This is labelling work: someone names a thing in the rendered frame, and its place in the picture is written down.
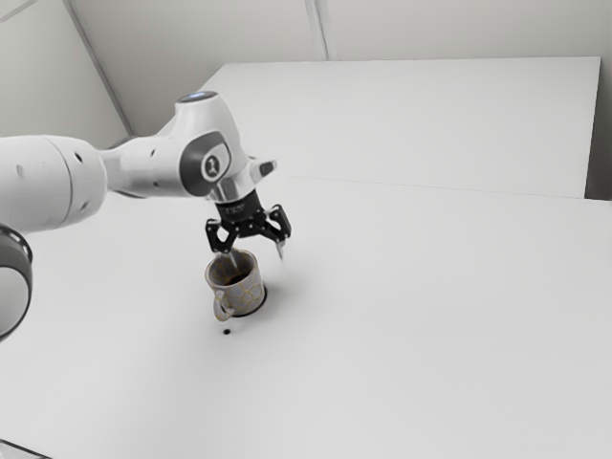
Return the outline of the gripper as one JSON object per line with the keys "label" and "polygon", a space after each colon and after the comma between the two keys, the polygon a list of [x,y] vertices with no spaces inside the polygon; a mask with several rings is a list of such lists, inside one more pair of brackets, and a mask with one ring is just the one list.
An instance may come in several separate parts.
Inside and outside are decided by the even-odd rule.
{"label": "gripper", "polygon": [[235,270],[238,265],[232,247],[237,238],[255,235],[273,241],[281,260],[284,246],[290,238],[290,221],[281,205],[263,209],[256,190],[244,198],[224,204],[216,204],[220,219],[206,221],[206,233],[210,249],[228,259]]}

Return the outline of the grey mug with yellow pattern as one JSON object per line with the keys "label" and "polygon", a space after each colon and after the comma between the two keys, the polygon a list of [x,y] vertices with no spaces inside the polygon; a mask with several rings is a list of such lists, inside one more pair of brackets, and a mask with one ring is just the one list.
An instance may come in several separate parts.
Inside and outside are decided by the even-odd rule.
{"label": "grey mug with yellow pattern", "polygon": [[249,251],[216,256],[207,265],[205,279],[213,293],[213,313],[221,322],[250,315],[266,300],[257,260]]}

